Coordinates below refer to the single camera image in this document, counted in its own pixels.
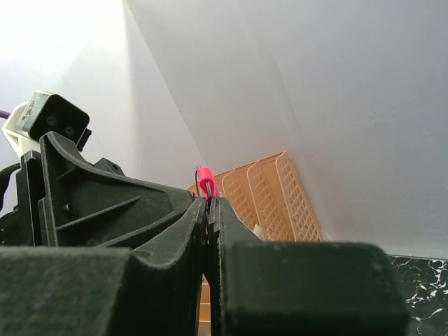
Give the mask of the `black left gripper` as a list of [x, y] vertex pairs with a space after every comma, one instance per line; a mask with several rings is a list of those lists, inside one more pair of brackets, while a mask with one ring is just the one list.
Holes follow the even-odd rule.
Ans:
[[40, 148], [19, 164], [17, 206], [1, 217], [3, 245], [138, 247], [193, 203], [187, 190], [126, 177], [106, 158], [87, 162], [55, 132]]

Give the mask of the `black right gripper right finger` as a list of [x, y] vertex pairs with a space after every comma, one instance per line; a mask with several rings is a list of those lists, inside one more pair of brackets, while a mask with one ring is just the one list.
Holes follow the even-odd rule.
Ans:
[[378, 246], [263, 241], [223, 197], [209, 213], [213, 335], [405, 335], [410, 315]]

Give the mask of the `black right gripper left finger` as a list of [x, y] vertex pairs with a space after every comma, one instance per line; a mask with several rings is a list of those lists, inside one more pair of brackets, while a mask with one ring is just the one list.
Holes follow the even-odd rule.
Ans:
[[205, 208], [134, 250], [1, 249], [2, 335], [196, 335]]

